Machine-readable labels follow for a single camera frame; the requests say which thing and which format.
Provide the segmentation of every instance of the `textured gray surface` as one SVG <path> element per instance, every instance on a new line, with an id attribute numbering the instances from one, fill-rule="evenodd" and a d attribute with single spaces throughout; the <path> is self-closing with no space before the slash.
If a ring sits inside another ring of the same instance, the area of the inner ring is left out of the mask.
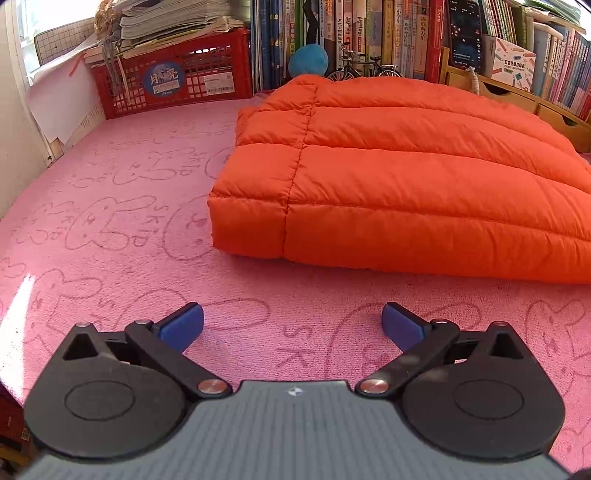
<path id="1" fill-rule="evenodd" d="M 201 403 L 166 444 L 113 464 L 45 456 L 23 480 L 564 480 L 551 460 L 491 465 L 426 446 L 386 401 L 345 382 L 244 382 Z"/>

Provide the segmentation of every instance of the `pink carpet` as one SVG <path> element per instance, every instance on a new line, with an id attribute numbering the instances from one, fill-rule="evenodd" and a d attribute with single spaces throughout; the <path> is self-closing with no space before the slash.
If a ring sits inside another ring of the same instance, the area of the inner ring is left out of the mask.
<path id="1" fill-rule="evenodd" d="M 187 354 L 241 379 L 356 382 L 399 352 L 379 313 L 483 330 L 508 320 L 567 406 L 553 453 L 591 465 L 591 287 L 383 274 L 236 258 L 212 248 L 207 194 L 236 113 L 208 103 L 104 123 L 0 222 L 0 380 L 24 401 L 71 325 L 117 330 L 190 300 L 206 314 Z"/>

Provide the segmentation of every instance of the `grid paper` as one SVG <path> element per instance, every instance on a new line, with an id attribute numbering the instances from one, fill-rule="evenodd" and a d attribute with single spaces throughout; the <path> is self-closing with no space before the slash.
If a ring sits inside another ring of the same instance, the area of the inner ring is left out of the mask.
<path id="1" fill-rule="evenodd" d="M 95 32 L 94 24 L 94 18 L 86 18 L 36 35 L 35 49 L 39 65 L 45 65 L 64 53 L 74 50 Z"/>

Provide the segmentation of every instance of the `white wall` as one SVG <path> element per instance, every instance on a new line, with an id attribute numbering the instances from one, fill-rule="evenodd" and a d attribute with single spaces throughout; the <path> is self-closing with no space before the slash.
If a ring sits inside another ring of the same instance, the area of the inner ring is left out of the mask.
<path id="1" fill-rule="evenodd" d="M 0 218 L 46 169 L 47 157 L 41 134 L 31 125 L 21 101 L 11 60 L 14 47 L 8 40 L 5 8 L 5 5 L 0 8 Z"/>

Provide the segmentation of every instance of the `blue plush toy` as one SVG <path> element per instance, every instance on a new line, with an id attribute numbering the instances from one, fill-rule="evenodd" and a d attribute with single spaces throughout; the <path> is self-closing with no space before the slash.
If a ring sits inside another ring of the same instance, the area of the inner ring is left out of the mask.
<path id="1" fill-rule="evenodd" d="M 312 73 L 321 77 L 329 67 L 329 56 L 326 51 L 317 43 L 311 43 L 298 48 L 291 56 L 288 69 L 291 78 L 298 75 Z"/>

